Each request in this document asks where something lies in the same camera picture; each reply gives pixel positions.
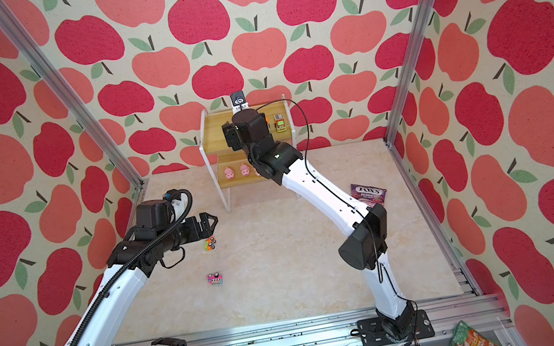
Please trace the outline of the multicolour toy car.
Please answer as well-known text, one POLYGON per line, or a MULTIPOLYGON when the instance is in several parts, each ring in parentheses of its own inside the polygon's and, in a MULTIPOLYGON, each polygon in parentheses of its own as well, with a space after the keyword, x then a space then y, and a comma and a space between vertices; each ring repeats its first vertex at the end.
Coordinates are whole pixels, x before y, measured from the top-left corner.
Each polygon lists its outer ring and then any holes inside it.
POLYGON ((287 130, 287 123, 282 114, 274 114, 273 117, 274 128, 278 133, 285 132, 287 130))

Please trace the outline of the wooden two-tier shelf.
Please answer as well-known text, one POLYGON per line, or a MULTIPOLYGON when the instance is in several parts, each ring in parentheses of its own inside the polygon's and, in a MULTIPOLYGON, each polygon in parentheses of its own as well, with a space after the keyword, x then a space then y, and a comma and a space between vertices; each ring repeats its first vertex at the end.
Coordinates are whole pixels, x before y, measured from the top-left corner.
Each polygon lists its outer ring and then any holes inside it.
POLYGON ((199 151, 216 186, 225 211, 232 206, 233 187, 274 181, 294 158, 297 130, 290 101, 201 112, 199 151))

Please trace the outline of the pink toy car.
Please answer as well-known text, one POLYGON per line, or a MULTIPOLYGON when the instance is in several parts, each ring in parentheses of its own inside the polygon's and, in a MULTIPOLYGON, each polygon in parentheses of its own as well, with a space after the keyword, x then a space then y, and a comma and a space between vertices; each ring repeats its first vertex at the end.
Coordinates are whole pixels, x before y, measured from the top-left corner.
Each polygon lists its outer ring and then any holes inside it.
POLYGON ((207 277, 208 277, 208 283, 211 284, 212 286, 222 285, 224 282, 222 275, 218 272, 211 273, 207 277))

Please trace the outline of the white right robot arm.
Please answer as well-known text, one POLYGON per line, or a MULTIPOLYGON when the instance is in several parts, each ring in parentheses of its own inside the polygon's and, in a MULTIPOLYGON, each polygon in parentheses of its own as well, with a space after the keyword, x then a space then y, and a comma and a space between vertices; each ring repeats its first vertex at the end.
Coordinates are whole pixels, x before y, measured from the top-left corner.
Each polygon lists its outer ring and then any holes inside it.
POLYGON ((295 146, 275 140, 265 114, 258 110, 238 111, 222 125, 222 131, 227 145, 243 151, 261 177, 293 191, 336 225, 346 236, 338 253, 365 275, 387 337, 396 343, 414 340, 418 311, 388 269, 385 207, 353 198, 321 175, 295 146))

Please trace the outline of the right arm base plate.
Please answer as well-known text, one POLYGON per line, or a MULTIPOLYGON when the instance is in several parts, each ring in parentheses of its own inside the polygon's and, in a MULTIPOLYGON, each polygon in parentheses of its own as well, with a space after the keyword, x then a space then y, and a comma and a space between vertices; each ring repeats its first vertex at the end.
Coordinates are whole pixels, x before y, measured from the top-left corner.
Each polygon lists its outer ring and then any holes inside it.
POLYGON ((362 346, 387 346, 435 337, 431 320, 423 310, 407 310, 397 319, 377 316, 361 320, 350 335, 359 338, 362 346))

